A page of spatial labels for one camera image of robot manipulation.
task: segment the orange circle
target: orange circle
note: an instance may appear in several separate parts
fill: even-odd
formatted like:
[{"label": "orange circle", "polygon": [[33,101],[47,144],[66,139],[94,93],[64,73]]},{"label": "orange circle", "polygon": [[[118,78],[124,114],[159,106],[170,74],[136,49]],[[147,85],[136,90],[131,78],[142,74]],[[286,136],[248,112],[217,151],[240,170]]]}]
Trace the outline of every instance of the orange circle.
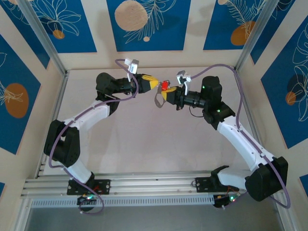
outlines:
[{"label": "orange circle", "polygon": [[[11,94],[18,96],[18,100],[10,97]],[[4,95],[9,98],[5,100],[5,107],[8,113],[15,118],[22,118],[26,115],[29,107],[29,96],[27,90],[19,83],[12,83],[7,86]]]},{"label": "orange circle", "polygon": [[252,28],[255,26],[255,23],[256,22],[254,21],[250,21],[245,23],[245,25],[240,25],[238,28],[236,28],[231,35],[231,43],[234,46],[244,45],[248,39],[248,36],[246,35],[246,28],[248,29],[248,34],[250,35]]},{"label": "orange circle", "polygon": [[52,34],[56,39],[64,39],[64,33],[61,30],[54,30]]},{"label": "orange circle", "polygon": [[289,92],[287,93],[285,100],[287,102],[287,104],[289,104],[290,106],[292,106],[295,102],[296,102],[296,95],[294,92]]}]

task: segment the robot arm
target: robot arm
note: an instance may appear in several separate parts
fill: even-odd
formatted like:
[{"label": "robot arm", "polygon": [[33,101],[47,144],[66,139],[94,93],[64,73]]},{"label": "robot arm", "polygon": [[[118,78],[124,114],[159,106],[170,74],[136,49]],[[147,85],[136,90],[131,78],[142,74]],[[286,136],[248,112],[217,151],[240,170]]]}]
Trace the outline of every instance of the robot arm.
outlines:
[{"label": "robot arm", "polygon": [[231,142],[250,169],[250,171],[239,170],[222,166],[213,171],[215,174],[212,176],[216,177],[213,181],[218,182],[220,186],[247,190],[257,201],[262,201],[282,189],[273,169],[263,157],[266,156],[275,166],[284,184],[287,179],[288,163],[283,157],[275,158],[265,150],[237,121],[235,113],[221,101],[222,86],[219,78],[213,76],[203,78],[200,92],[187,89],[189,85],[185,82],[191,80],[184,72],[178,73],[178,81],[184,86],[162,91],[163,98],[176,105],[177,110],[182,109],[184,105],[202,108],[206,122]]},{"label": "robot arm", "polygon": [[[158,80],[152,76],[145,74],[134,74],[134,76],[139,85],[138,93],[148,92],[158,84]],[[95,186],[94,174],[85,167],[80,159],[80,137],[83,137],[82,134],[87,133],[97,122],[115,112],[119,105],[119,102],[107,104],[102,104],[102,102],[118,99],[113,96],[115,93],[134,94],[137,89],[135,82],[131,82],[130,79],[115,79],[108,73],[100,73],[96,78],[96,83],[97,98],[95,101],[72,118],[63,122],[52,121],[44,147],[44,153],[49,156],[60,132],[73,121],[58,141],[52,160],[60,162],[70,175],[92,189]]]}]

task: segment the black cable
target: black cable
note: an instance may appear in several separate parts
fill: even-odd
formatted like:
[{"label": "black cable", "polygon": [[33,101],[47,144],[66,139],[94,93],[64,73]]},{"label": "black cable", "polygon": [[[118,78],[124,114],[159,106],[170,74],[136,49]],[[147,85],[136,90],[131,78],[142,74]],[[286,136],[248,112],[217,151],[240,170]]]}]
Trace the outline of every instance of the black cable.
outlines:
[{"label": "black cable", "polygon": [[189,112],[190,112],[191,115],[194,116],[194,117],[203,118],[203,116],[196,116],[196,115],[194,115],[194,114],[192,113],[192,111],[191,111],[191,106],[189,106]]}]

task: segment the beige circle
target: beige circle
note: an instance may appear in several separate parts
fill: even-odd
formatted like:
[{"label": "beige circle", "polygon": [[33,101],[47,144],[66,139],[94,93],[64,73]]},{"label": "beige circle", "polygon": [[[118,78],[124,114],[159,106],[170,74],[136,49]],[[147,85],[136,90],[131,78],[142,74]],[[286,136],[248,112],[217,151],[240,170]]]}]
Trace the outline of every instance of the beige circle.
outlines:
[{"label": "beige circle", "polygon": [[228,2],[228,0],[217,0],[219,5],[224,5]]},{"label": "beige circle", "polygon": [[115,18],[121,29],[134,31],[144,27],[148,21],[148,14],[139,2],[127,0],[117,7]]},{"label": "beige circle", "polygon": [[145,36],[145,37],[143,38],[143,41],[148,42],[148,41],[150,41],[150,38],[147,37],[147,36]]},{"label": "beige circle", "polygon": [[17,5],[17,1],[16,0],[8,0],[10,3],[13,3],[14,5]]}]

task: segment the red object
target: red object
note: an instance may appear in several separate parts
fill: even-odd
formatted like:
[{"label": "red object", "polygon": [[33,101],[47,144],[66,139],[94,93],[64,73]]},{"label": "red object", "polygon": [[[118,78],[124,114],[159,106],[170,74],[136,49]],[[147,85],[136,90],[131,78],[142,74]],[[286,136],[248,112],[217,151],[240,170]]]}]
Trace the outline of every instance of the red object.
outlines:
[{"label": "red object", "polygon": [[163,81],[162,83],[162,90],[167,90],[169,87],[169,82],[168,81]]},{"label": "red object", "polygon": [[100,190],[101,191],[101,194],[103,193],[103,191],[100,189],[100,187],[97,185],[97,186],[95,186],[95,188],[93,189],[93,191],[95,191],[96,192],[96,190]]}]

